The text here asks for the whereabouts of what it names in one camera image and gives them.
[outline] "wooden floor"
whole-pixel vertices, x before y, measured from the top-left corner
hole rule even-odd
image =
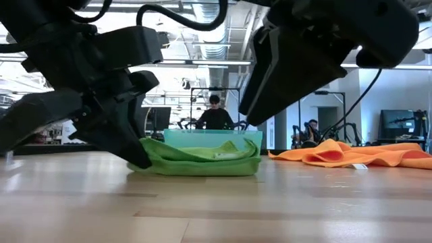
[[[432,171],[263,158],[247,178],[131,173],[107,153],[15,157],[1,243],[432,242]]]

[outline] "computer monitor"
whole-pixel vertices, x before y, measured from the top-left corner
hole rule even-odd
[[[405,134],[418,136],[414,134],[415,128],[414,111],[381,110],[378,139],[395,139]]]
[[[171,107],[141,107],[141,112],[144,118],[148,112],[147,131],[164,131],[164,129],[168,129]]]

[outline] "black cable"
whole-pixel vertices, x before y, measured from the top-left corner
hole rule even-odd
[[[228,12],[228,0],[219,0],[219,13],[217,14],[216,18],[210,22],[210,23],[198,23],[192,20],[189,20],[180,14],[177,14],[167,8],[164,8],[157,4],[144,4],[140,9],[138,10],[138,13],[136,14],[136,25],[141,26],[142,25],[142,17],[146,11],[155,11],[160,14],[163,14],[164,16],[167,16],[168,18],[171,18],[172,20],[183,24],[186,27],[189,27],[194,30],[198,31],[211,31],[219,27],[224,21],[225,17],[227,16]]]
[[[100,20],[108,12],[109,7],[111,7],[112,3],[113,0],[104,0],[100,12],[95,17],[91,17],[91,18],[81,17],[77,15],[74,11],[70,10],[72,12],[71,19],[82,24],[96,22],[97,20]]]
[[[360,103],[360,101],[363,99],[363,97],[368,93],[368,91],[372,88],[372,86],[374,85],[374,83],[376,83],[376,81],[378,80],[379,76],[381,75],[381,72],[383,70],[380,69],[377,72],[377,75],[375,75],[375,77],[373,78],[372,82],[369,84],[369,86],[364,90],[364,92],[360,95],[360,97],[357,99],[356,102],[354,102],[354,104],[350,107],[350,109],[346,112],[346,114],[343,116],[343,118],[341,118],[338,122],[336,122],[336,124],[334,124],[333,126],[331,126],[330,128],[326,129],[326,131],[324,132],[324,134],[322,135],[321,139],[319,140],[319,143],[322,143],[324,141],[324,137],[325,135],[327,135],[327,133],[329,133],[329,131],[332,128],[335,128],[337,125],[339,125],[341,122],[344,121],[344,119],[351,113],[352,110],[354,110],[355,106],[357,106],[357,104]]]
[[[38,38],[27,38],[20,43],[0,44],[0,53],[19,53],[37,45],[56,41],[64,36],[79,32],[94,34],[97,32],[97,27],[90,24],[76,24],[71,26],[70,28],[63,29],[62,31],[55,32],[53,34],[38,36]]]

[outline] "ceiling duct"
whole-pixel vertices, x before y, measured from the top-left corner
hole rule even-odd
[[[194,4],[196,21],[202,23],[212,22],[219,13],[217,4]],[[212,45],[201,45],[202,58],[206,60],[224,60],[227,57],[226,45],[214,45],[214,43],[226,43],[227,26],[222,23],[218,28],[210,32],[199,32],[198,38],[202,43],[212,43]],[[223,86],[223,69],[210,68],[210,87]]]

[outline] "doorway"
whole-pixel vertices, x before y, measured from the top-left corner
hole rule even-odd
[[[338,122],[337,107],[318,107],[318,127],[320,131],[326,131]]]

